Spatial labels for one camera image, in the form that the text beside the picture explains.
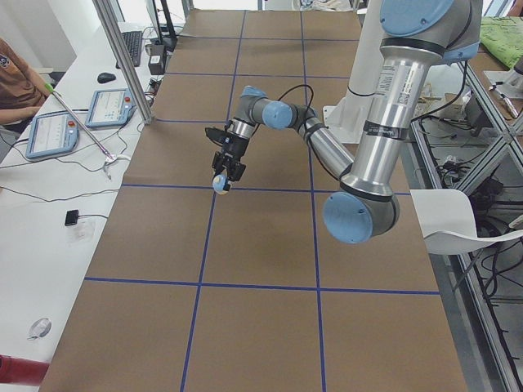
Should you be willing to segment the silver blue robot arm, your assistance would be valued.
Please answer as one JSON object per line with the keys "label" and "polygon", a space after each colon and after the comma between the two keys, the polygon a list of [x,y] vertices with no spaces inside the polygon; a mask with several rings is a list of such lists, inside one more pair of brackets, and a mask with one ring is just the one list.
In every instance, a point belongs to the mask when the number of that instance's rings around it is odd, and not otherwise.
{"label": "silver blue robot arm", "polygon": [[400,215],[390,179],[429,69],[471,59],[480,43],[479,1],[374,1],[364,26],[381,32],[383,62],[359,146],[350,153],[307,105],[271,100],[247,86],[234,117],[207,137],[221,146],[214,155],[212,186],[229,191],[244,173],[244,156],[259,125],[291,128],[338,180],[340,189],[324,203],[329,233],[343,243],[363,243],[386,233]]}

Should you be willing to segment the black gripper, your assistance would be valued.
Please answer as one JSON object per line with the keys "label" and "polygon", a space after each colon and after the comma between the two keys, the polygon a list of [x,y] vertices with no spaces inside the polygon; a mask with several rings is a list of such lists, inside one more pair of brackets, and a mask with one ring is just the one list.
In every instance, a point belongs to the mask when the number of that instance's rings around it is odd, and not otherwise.
{"label": "black gripper", "polygon": [[226,134],[220,139],[221,152],[216,151],[212,161],[214,176],[219,176],[229,167],[229,180],[238,181],[241,179],[246,166],[241,163],[241,158],[245,155],[249,139],[245,139],[236,134]]}

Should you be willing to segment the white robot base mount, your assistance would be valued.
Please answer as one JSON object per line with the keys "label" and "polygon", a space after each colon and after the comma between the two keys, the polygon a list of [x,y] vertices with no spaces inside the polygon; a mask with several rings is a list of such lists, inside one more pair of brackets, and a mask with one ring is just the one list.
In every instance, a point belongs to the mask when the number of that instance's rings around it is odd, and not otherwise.
{"label": "white robot base mount", "polygon": [[365,24],[362,25],[346,95],[336,106],[324,107],[327,110],[324,123],[342,143],[347,144],[360,142],[372,95],[365,64],[368,59]]}

